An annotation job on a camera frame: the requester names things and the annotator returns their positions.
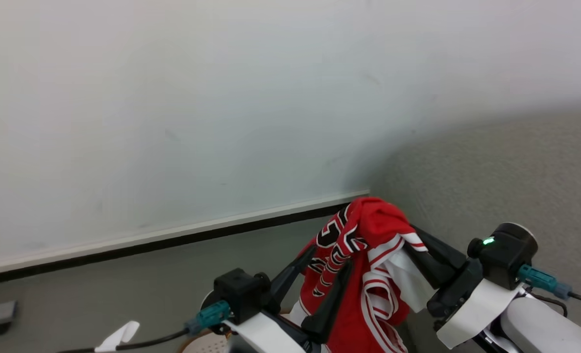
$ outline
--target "teal connector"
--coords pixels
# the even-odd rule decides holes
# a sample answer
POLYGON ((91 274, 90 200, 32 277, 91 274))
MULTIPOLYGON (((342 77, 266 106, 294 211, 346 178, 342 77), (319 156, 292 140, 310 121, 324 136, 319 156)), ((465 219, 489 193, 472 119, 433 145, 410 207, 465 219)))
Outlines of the teal connector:
POLYGON ((230 318, 230 304, 225 300, 216 302, 211 306, 199 311, 194 319, 188 320, 184 327, 188 329, 190 337, 214 325, 221 324, 223 320, 230 318))
POLYGON ((225 300, 216 302, 211 306, 199 311, 197 321, 203 328, 221 324, 224 320, 230 318, 230 304, 225 300))
POLYGON ((549 291, 560 299, 569 299, 571 286, 559 283, 553 275, 537 270, 532 266, 523 265, 519 268, 519 279, 534 288, 549 291))

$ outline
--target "white wall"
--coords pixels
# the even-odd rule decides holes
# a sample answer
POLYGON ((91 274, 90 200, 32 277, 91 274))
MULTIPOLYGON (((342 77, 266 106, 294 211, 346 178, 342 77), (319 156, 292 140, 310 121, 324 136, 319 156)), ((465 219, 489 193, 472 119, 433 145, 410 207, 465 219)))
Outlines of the white wall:
POLYGON ((581 0, 0 0, 0 261, 365 188, 581 102, 581 0))

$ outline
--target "black baseboard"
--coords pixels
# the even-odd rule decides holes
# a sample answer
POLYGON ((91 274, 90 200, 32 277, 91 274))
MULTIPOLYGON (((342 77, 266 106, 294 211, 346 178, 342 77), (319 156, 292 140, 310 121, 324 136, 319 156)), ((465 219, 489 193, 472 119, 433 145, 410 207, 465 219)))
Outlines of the black baseboard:
POLYGON ((180 246, 185 244, 196 243, 198 241, 206 241, 210 239, 216 239, 220 237, 226 237, 228 235, 234 235, 244 232, 250 232, 252 230, 258 230, 262 228, 269 228, 274 226, 281 226, 283 224, 295 223, 299 221, 306 221, 308 219, 325 217, 328 215, 333 215, 341 208, 347 206, 347 203, 340 205, 328 206, 324 208, 317 208, 316 210, 309 210, 304 212, 298 212, 296 214, 281 215, 279 217, 273 217, 270 219, 263 219, 261 221, 254 221, 245 224, 239 224, 236 226, 229 226, 214 230, 207 230, 205 232, 199 232, 195 234, 183 235, 181 237, 175 237, 171 239, 165 239, 160 241, 154 241, 152 243, 141 244, 130 246, 128 248, 109 250, 105 252, 99 252, 97 254, 85 255, 80 257, 73 257, 72 259, 65 259, 60 261, 54 261, 52 263, 39 264, 36 266, 29 266, 26 268, 19 268, 17 270, 11 270, 0 273, 0 282, 11 281, 13 279, 20 279, 23 277, 30 277, 39 275, 41 273, 47 273, 57 270, 64 270, 65 268, 73 268, 77 266, 83 266, 85 264, 98 263, 101 261, 107 261, 112 259, 118 259, 119 257, 125 257, 136 254, 143 254, 144 252, 162 250, 166 248, 172 248, 173 246, 180 246))

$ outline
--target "basketball jersey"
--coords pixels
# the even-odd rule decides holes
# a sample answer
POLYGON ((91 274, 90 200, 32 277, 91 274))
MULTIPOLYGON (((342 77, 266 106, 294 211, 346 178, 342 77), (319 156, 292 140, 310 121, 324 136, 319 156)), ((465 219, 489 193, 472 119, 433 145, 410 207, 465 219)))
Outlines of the basketball jersey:
POLYGON ((405 215, 375 197, 356 199, 334 215, 306 248, 317 251, 304 271, 300 299, 290 319, 301 324, 315 313, 340 268, 353 270, 336 323, 324 346, 331 353, 407 353, 393 326, 406 319, 409 307, 382 265, 409 242, 427 251, 405 215))

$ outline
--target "baseboard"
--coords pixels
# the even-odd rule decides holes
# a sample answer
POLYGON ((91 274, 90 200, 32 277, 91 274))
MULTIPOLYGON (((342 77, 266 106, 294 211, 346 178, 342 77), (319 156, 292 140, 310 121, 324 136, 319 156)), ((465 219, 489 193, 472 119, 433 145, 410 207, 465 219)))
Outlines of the baseboard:
POLYGON ((0 261, 0 282, 260 228, 324 217, 334 214, 342 205, 351 202, 356 197, 368 194, 369 190, 362 190, 214 221, 0 261))

